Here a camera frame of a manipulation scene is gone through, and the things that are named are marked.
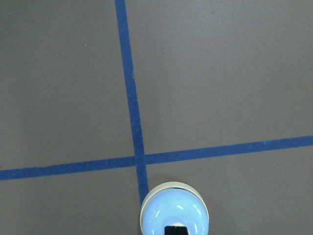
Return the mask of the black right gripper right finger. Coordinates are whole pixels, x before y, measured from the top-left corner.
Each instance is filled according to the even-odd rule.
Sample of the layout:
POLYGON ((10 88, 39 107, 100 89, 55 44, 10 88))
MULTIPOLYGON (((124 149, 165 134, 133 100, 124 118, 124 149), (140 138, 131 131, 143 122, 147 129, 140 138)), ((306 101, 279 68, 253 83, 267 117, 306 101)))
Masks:
POLYGON ((176 227, 176 235, 189 235, 188 229, 183 226, 176 227))

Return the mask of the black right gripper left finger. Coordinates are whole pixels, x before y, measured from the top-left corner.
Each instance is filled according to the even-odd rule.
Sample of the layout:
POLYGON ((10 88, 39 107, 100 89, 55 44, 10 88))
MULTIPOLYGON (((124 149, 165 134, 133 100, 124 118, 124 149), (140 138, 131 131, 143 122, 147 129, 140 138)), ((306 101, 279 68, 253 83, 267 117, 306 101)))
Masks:
POLYGON ((166 226, 164 228, 165 235, 176 235, 176 226, 166 226))

